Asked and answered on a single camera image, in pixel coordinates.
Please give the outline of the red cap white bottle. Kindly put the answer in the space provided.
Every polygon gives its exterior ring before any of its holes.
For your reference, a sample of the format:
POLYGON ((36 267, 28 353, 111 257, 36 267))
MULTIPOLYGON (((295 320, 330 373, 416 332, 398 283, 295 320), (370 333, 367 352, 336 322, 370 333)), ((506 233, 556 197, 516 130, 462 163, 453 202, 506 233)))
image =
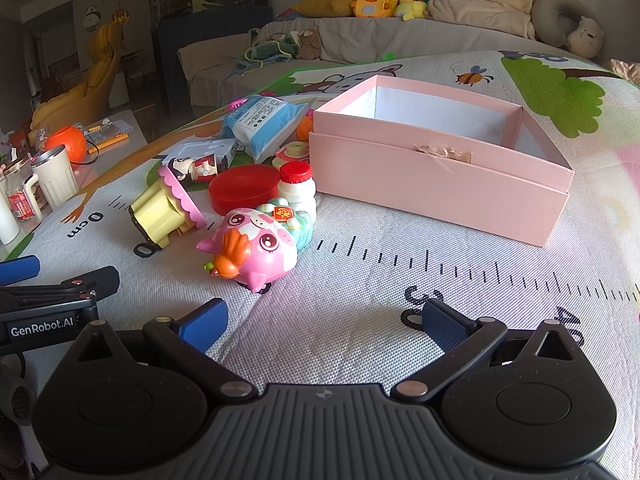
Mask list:
POLYGON ((278 196, 294 211, 305 211, 312 222, 317 219, 316 184, 308 162, 286 162, 280 168, 278 196))

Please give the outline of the white coffee table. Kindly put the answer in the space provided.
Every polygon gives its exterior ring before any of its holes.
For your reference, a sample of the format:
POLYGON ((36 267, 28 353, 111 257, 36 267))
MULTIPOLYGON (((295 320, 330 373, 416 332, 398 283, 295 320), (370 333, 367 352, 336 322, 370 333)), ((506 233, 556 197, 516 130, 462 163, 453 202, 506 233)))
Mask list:
POLYGON ((106 185, 106 181, 103 179, 106 174, 112 169, 117 169, 119 164, 129 155, 148 145, 132 110, 111 114, 108 119, 111 123, 107 127, 102 125, 103 119, 96 122, 96 126, 101 126, 101 131, 96 134, 91 133, 90 141, 116 139, 116 142, 110 145, 104 144, 95 153, 85 154, 81 164, 74 169, 74 176, 79 188, 78 194, 66 200, 65 204, 59 206, 57 210, 46 205, 42 210, 43 219, 54 214, 55 218, 66 226, 74 226, 72 220, 64 219, 66 214, 71 214, 79 208, 83 200, 88 200, 90 192, 96 192, 96 190, 103 188, 106 185))

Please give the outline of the black hair doll keychain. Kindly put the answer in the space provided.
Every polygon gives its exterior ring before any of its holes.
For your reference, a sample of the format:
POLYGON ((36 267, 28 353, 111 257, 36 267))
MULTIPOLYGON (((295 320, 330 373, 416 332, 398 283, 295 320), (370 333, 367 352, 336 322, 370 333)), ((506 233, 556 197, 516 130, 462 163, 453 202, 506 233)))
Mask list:
POLYGON ((179 181, 210 182, 218 174, 215 154, 201 158, 176 157, 168 162, 168 168, 179 181))

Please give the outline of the red round lid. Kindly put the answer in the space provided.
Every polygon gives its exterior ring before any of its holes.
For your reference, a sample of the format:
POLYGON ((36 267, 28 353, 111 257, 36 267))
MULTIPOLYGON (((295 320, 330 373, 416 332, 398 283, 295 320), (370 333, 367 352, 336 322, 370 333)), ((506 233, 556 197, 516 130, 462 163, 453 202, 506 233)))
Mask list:
POLYGON ((280 172, 266 165, 243 165, 224 170, 209 182, 213 211, 225 216, 235 208, 257 208, 278 196, 280 172))

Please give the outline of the pink pig toy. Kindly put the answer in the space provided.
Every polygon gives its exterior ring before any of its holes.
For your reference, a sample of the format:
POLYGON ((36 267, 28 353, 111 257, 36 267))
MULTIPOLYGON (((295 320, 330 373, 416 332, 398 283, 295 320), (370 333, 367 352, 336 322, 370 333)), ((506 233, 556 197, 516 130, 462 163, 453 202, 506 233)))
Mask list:
POLYGON ((236 281, 252 292, 270 289, 295 268, 298 255, 284 225, 252 208, 230 210, 213 235, 195 247, 212 256, 204 266, 211 276, 236 281))

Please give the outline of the yellow pudding cup toy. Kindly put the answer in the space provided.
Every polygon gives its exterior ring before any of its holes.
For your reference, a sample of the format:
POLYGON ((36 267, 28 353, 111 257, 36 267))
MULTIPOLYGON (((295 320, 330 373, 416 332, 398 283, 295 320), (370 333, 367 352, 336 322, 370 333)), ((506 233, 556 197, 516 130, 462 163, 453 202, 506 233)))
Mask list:
POLYGON ((190 229, 204 229, 206 220, 168 167, 157 171, 158 178, 128 208, 131 221, 146 242, 164 249, 172 232, 186 233, 190 229))

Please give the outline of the white rectangular box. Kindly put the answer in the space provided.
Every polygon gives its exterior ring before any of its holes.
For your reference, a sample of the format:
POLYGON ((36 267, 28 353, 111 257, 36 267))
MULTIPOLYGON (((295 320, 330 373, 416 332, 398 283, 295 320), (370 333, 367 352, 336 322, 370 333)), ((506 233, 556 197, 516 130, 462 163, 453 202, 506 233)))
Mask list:
POLYGON ((168 148, 163 155, 160 155, 160 160, 163 166, 167 166, 174 158, 199 159, 215 155, 217 162, 224 158, 227 159, 227 162, 231 162, 235 147, 236 141, 234 139, 191 140, 168 148))

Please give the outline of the yellow bean bag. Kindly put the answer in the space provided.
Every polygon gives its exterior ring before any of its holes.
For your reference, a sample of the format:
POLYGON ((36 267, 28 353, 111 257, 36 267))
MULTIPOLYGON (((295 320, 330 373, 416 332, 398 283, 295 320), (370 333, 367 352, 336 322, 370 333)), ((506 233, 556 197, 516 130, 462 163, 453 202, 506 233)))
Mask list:
POLYGON ((88 51, 92 65, 80 84, 50 99, 32 114, 30 128, 51 132, 80 122, 89 125, 105 116, 108 98, 122 56, 122 24, 102 25, 92 37, 88 51))

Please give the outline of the pink cardboard box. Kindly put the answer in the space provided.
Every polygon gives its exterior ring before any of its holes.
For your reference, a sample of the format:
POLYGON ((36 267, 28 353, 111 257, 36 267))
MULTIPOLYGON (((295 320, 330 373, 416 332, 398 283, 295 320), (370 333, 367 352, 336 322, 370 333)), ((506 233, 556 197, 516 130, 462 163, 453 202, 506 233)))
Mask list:
POLYGON ((574 170, 521 105, 373 76, 314 112, 320 192, 544 246, 574 170))

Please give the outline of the red soda can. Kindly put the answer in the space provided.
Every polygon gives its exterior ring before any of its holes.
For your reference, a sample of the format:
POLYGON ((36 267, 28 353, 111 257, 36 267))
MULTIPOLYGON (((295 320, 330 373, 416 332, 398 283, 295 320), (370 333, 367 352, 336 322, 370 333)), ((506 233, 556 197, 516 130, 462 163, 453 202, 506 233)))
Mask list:
POLYGON ((24 191, 17 190, 8 196, 12 212, 18 221, 26 221, 35 217, 32 205, 24 191))

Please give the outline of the hello kitty camera toy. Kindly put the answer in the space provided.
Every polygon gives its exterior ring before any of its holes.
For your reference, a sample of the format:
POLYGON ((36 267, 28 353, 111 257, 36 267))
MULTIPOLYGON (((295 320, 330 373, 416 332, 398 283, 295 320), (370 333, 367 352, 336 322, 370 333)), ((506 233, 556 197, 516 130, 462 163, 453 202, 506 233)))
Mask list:
POLYGON ((304 141, 285 144, 274 153, 271 161, 276 169, 280 169, 288 162, 309 162, 309 144, 304 141))

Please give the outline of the orange plastic toy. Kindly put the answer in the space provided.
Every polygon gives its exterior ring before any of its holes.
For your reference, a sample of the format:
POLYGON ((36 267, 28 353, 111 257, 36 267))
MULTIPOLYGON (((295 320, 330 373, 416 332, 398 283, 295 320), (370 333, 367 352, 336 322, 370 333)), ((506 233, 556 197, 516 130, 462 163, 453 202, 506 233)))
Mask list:
POLYGON ((314 120, 311 116, 305 115, 296 128, 296 139, 300 142, 308 142, 313 128, 314 120))

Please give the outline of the beige blanket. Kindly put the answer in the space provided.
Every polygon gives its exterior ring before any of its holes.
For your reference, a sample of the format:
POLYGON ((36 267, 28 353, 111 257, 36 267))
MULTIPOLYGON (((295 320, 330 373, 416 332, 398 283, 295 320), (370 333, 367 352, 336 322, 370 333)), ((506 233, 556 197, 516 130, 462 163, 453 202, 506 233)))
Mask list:
POLYGON ((535 39, 532 19, 536 0, 431 0, 428 14, 435 21, 469 25, 535 39))

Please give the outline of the blue wet wipes pack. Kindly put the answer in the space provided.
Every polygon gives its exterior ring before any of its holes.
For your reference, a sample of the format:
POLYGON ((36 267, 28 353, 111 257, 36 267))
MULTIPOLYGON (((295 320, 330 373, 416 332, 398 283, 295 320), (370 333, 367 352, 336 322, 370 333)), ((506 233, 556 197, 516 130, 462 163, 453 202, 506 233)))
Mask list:
POLYGON ((309 110, 309 104, 291 103, 273 96, 250 96, 222 121, 220 136, 234 139, 261 164, 272 156, 294 132, 309 110))

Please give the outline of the yellow pillow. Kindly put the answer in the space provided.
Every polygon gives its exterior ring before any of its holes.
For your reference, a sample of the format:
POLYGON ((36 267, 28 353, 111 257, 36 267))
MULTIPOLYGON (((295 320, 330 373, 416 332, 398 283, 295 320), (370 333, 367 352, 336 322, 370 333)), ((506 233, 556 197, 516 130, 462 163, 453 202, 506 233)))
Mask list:
POLYGON ((306 18, 348 18, 354 0, 304 0, 292 9, 306 18))

